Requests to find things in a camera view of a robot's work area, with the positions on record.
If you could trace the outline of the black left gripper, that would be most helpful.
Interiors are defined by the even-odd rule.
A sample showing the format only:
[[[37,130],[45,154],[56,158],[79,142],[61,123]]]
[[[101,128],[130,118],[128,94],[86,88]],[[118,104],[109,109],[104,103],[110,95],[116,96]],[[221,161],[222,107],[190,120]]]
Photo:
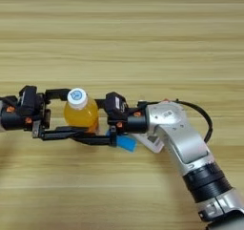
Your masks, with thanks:
[[[0,97],[0,131],[24,130],[42,140],[61,140],[82,136],[87,128],[63,126],[46,131],[50,127],[51,110],[47,102],[53,99],[68,100],[70,89],[51,89],[43,94],[22,94]]]

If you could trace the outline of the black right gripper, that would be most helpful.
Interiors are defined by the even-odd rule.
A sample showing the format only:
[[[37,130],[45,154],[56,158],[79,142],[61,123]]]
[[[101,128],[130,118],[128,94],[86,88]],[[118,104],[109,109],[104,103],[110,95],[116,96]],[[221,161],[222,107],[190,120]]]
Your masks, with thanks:
[[[106,99],[96,99],[99,109],[107,108]],[[124,134],[145,134],[148,131],[146,111],[143,109],[129,109],[124,114],[108,115],[108,124],[118,135]],[[112,146],[117,145],[115,136],[76,136],[73,140],[91,146]]]

